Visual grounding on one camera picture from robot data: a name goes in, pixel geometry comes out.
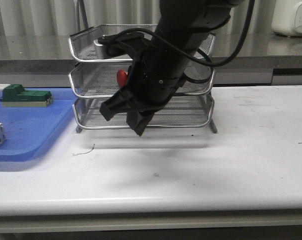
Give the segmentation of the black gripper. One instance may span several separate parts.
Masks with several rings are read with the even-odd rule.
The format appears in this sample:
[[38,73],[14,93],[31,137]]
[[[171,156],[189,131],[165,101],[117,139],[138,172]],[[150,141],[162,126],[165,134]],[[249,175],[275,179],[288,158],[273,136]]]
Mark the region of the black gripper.
[[99,112],[106,121],[127,113],[127,125],[141,137],[155,112],[163,109],[184,83],[186,58],[156,46],[131,50],[128,55],[133,63],[126,85],[104,101]]

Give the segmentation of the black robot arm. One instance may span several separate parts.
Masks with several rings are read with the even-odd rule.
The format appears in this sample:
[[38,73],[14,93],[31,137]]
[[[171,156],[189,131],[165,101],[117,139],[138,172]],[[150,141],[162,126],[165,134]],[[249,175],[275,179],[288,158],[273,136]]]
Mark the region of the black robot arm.
[[100,107],[106,120],[126,113],[135,128],[147,124],[187,81],[189,62],[208,34],[230,20],[238,0],[162,0],[155,31],[136,27],[100,37],[109,56],[129,55],[133,62],[123,86]]

